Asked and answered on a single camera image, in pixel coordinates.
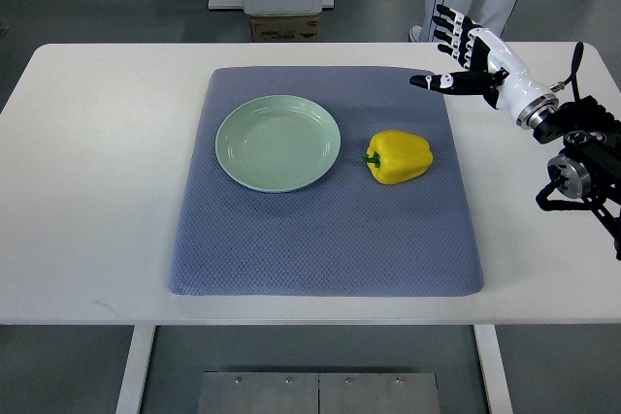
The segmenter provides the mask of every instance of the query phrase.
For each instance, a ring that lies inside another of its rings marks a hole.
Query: padded mat
[[[418,70],[241,67],[216,70],[185,188],[169,287],[186,295],[464,296],[483,286],[443,97],[409,84]],[[219,166],[215,135],[236,107],[291,94],[325,108],[341,151],[315,183],[288,193],[241,186]],[[434,163],[406,183],[378,183],[371,137],[427,139]]]

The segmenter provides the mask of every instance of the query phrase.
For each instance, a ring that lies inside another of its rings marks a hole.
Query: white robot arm
[[[556,109],[558,99],[549,87],[534,81],[526,64],[489,29],[468,16],[438,5],[434,22],[445,31],[438,49],[456,59],[466,72],[412,77],[410,82],[443,94],[481,94],[494,108],[508,111],[524,129],[535,129]]]
[[[606,203],[621,206],[621,121],[592,97],[580,98],[577,68],[583,44],[576,45],[570,77],[549,88],[534,81],[524,62],[490,30],[443,5],[434,22],[434,36],[466,70],[446,75],[411,77],[409,82],[442,94],[482,95],[494,109],[507,111],[539,143],[563,138],[564,148],[547,166],[550,183],[537,195],[543,210],[590,210],[610,232],[621,260],[621,213],[614,216]],[[554,92],[572,83],[574,102],[559,106]],[[551,200],[558,191],[575,200]]]

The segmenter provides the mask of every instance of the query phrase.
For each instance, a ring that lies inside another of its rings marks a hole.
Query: pepper stem
[[[377,152],[373,153],[373,156],[369,157],[367,154],[365,154],[365,162],[367,162],[368,164],[375,164],[376,165],[376,169],[379,168],[379,154]]]

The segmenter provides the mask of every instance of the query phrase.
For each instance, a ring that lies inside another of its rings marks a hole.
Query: white table
[[[569,74],[573,44],[512,46],[540,82]],[[144,348],[152,327],[168,324],[475,324],[484,332],[481,324],[621,322],[621,264],[611,237],[590,212],[543,212],[535,203],[561,142],[539,145],[479,97],[446,97],[485,277],[479,293],[170,293],[177,220],[210,75],[251,65],[459,70],[427,44],[38,49],[0,115],[0,323],[137,325],[147,335]],[[621,115],[621,93],[593,48],[580,70],[581,94]],[[572,99],[569,90],[559,97]],[[130,351],[128,367],[131,360]]]

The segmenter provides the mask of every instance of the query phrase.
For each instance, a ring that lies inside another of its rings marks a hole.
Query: ceramic plate
[[[282,193],[321,178],[334,164],[341,133],[332,115],[296,96],[266,96],[232,111],[215,137],[222,169],[257,191]]]

